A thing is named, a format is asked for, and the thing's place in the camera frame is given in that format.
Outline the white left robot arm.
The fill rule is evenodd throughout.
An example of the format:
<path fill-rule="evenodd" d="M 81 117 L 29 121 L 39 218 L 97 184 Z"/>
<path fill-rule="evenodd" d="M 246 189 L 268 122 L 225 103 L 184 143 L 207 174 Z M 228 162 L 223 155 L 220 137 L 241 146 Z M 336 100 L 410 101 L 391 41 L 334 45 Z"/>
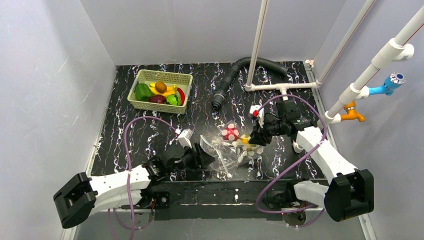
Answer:
<path fill-rule="evenodd" d="M 77 173 L 53 195 L 61 226 L 70 229 L 97 212 L 137 204 L 146 196 L 146 189 L 169 179 L 175 169 L 204 170 L 215 160 L 199 143 L 173 145 L 131 171 L 103 176 Z"/>

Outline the dark green bell pepper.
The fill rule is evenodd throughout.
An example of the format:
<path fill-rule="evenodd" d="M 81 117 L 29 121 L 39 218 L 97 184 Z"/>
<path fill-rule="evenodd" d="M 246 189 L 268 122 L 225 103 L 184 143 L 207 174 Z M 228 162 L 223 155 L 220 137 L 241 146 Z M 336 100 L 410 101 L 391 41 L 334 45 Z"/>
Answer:
<path fill-rule="evenodd" d="M 135 87 L 135 99 L 141 102 L 148 102 L 154 94 L 146 83 L 138 83 Z"/>

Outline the clear zip top bag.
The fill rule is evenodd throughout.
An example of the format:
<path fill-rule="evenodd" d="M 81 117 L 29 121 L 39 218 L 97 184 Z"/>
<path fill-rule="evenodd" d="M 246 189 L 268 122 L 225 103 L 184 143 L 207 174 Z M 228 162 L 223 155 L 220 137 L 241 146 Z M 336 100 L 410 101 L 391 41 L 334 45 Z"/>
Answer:
<path fill-rule="evenodd" d="M 260 157 L 264 152 L 264 147 L 261 145 L 256 145 L 256 147 L 252 148 L 243 146 L 240 137 L 236 141 L 224 140 L 221 136 L 221 130 L 228 124 L 236 124 L 240 137 L 247 135 L 235 121 L 231 120 L 216 131 L 200 136 L 200 146 L 215 158 L 215 162 L 211 163 L 209 167 L 217 173 L 217 177 L 220 180 L 232 179 L 241 165 Z"/>

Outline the red fake chili pepper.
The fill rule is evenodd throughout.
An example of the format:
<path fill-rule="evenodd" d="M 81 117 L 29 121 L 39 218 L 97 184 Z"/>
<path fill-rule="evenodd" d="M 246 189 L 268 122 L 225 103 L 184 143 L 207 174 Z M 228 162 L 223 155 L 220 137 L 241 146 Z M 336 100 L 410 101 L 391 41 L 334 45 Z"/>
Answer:
<path fill-rule="evenodd" d="M 180 95 L 180 98 L 181 98 L 181 104 L 180 104 L 180 106 L 183 106 L 184 103 L 185 103 L 185 100 L 186 100 L 185 93 L 184 93 L 184 91 L 180 87 L 177 88 L 177 91 L 178 91 L 178 93 Z"/>

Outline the brown fake kiwi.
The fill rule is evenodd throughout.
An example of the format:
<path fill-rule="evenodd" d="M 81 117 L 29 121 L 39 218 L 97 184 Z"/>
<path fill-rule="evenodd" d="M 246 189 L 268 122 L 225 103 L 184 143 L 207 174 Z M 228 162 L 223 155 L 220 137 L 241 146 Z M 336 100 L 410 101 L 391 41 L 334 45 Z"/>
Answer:
<path fill-rule="evenodd" d="M 157 92 L 159 92 L 161 94 L 166 93 L 167 90 L 168 90 L 168 86 L 165 83 L 163 83 L 162 81 L 157 81 L 154 85 L 154 88 Z"/>

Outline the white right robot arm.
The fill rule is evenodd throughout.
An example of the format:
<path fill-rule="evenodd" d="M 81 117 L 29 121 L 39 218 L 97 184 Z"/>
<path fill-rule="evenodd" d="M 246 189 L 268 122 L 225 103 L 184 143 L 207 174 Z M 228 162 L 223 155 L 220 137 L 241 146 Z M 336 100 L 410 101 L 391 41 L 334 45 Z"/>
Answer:
<path fill-rule="evenodd" d="M 265 113 L 261 105 L 249 109 L 255 126 L 249 144 L 266 146 L 274 136 L 286 135 L 294 141 L 296 152 L 305 151 L 302 159 L 311 157 L 327 178 L 321 185 L 307 178 L 287 182 L 285 191 L 263 197 L 265 187 L 256 199 L 269 208 L 268 213 L 282 213 L 292 203 L 311 203 L 324 208 L 336 222 L 371 213 L 375 207 L 374 177 L 367 169 L 358 169 L 348 162 L 325 138 L 326 133 L 308 117 L 302 117 L 292 99 L 276 103 L 277 113 Z"/>

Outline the yellow fake banana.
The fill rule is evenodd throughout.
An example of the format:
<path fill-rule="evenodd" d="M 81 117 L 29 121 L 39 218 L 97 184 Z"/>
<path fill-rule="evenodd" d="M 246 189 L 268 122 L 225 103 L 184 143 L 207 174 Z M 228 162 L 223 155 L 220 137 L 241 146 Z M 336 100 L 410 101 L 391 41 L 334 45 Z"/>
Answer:
<path fill-rule="evenodd" d="M 171 95 L 171 94 L 177 94 L 177 85 L 176 84 L 173 84 L 172 86 L 168 86 L 167 85 L 167 92 L 165 92 L 165 93 L 159 93 L 159 92 L 157 92 L 156 90 L 155 90 L 155 83 L 150 83 L 149 84 L 149 88 L 150 88 L 150 90 L 153 92 L 153 94 L 154 95 L 162 95 L 162 96 L 164 96 L 164 97 L 167 97 L 167 96 L 169 96 L 169 95 Z"/>

